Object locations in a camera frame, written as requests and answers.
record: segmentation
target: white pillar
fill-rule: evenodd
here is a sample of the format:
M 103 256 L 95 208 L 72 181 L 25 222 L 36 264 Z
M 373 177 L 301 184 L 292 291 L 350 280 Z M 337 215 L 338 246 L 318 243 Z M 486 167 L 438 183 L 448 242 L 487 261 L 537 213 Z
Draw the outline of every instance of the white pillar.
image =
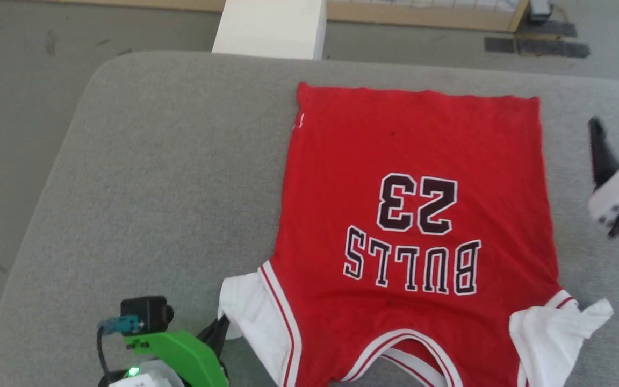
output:
M 326 0 L 226 0 L 212 52 L 321 59 Z

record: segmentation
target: gray table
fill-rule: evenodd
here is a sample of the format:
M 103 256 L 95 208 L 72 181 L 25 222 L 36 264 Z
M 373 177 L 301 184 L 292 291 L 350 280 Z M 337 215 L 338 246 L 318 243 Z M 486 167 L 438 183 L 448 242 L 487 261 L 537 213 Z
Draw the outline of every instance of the gray table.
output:
M 95 323 L 123 298 L 167 296 L 173 328 L 211 321 L 221 280 L 272 253 L 302 80 L 540 96 L 561 282 L 582 305 L 608 297 L 616 311 L 567 385 L 619 385 L 619 241 L 586 207 L 586 124 L 597 113 L 619 134 L 619 81 L 183 52 L 121 56 L 91 79 L 0 303 L 0 385 L 96 384 Z M 135 361 L 120 338 L 105 348 L 111 368 Z M 233 385 L 272 384 L 243 340 L 224 362 Z M 414 385 L 383 361 L 354 385 L 385 383 Z

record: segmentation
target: white trim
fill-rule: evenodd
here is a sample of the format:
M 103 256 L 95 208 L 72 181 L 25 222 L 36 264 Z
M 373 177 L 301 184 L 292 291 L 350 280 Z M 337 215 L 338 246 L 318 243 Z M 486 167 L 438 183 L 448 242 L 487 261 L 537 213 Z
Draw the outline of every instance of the white trim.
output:
M 565 289 L 560 289 L 560 291 L 551 297 L 545 305 L 547 308 L 557 308 L 558 306 L 560 306 L 561 309 L 564 309 L 566 306 L 578 309 L 579 303 L 576 299 L 572 298 L 569 292 L 565 291 Z M 527 382 L 527 373 L 522 366 L 522 362 L 520 361 L 517 370 L 517 387 L 527 387 Z
M 403 340 L 417 340 L 422 343 L 436 358 L 436 361 L 442 368 L 447 386 L 462 387 L 460 374 L 457 372 L 454 363 L 443 348 L 429 336 L 422 335 L 422 333 L 413 329 L 397 329 L 395 331 L 386 332 L 371 341 L 371 343 L 364 348 L 346 376 L 342 377 L 341 381 L 348 382 L 359 379 L 379 355 Z
M 519 363 L 519 369 L 517 370 L 517 387 L 527 387 L 527 373 L 522 366 L 522 362 Z
M 561 304 L 561 302 L 570 297 L 572 296 L 570 296 L 569 292 L 565 291 L 565 289 L 561 289 L 555 294 L 555 296 L 551 297 L 551 299 L 549 299 L 544 306 L 547 308 L 556 308 Z
M 300 365 L 300 353 L 302 353 L 303 349 L 300 329 L 298 329 L 298 324 L 295 321 L 295 316 L 293 316 L 293 311 L 290 309 L 290 304 L 288 304 L 285 293 L 278 283 L 278 278 L 273 272 L 271 263 L 269 261 L 264 262 L 258 269 L 258 272 L 260 272 L 260 276 L 265 279 L 262 282 L 265 287 L 267 287 L 272 299 L 274 301 L 278 301 L 278 306 L 280 307 L 280 312 L 282 313 L 281 318 L 284 321 L 284 324 L 287 323 L 286 327 L 290 328 L 290 332 L 288 332 L 288 339 L 289 342 L 292 343 L 293 348 L 283 361 L 282 374 L 280 375 L 280 383 L 278 383 L 278 385 L 295 385 L 298 377 L 298 368 Z
M 398 350 L 395 348 L 389 348 L 388 350 L 384 351 L 383 358 L 400 367 L 403 371 L 410 374 L 423 385 L 427 385 L 430 387 L 445 387 L 445 377 L 441 375 L 441 373 L 438 372 L 436 368 L 433 368 L 427 362 L 421 360 L 415 355 L 403 352 L 402 350 Z M 402 364 L 398 362 L 412 368 L 416 371 L 416 373 L 408 370 L 408 368 L 403 367 Z

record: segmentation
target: red jersey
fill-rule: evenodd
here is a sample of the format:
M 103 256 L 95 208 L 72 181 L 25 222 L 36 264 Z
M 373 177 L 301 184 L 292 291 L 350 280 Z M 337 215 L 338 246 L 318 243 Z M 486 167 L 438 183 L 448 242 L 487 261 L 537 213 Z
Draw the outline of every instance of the red jersey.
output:
M 298 101 L 261 268 L 292 339 L 283 384 L 356 379 L 402 346 L 448 385 L 518 385 L 509 316 L 569 299 L 538 98 L 302 83 Z

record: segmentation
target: cable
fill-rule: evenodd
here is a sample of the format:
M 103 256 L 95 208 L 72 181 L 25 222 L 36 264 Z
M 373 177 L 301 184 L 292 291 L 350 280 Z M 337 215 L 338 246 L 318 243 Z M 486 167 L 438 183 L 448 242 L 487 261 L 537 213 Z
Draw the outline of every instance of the cable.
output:
M 104 372 L 106 385 L 110 385 L 113 380 L 111 380 L 109 368 L 106 366 L 106 359 L 104 358 L 104 351 L 102 350 L 102 336 L 104 336 L 104 326 L 97 328 L 97 355 L 99 356 L 99 363 L 102 366 L 102 371 Z

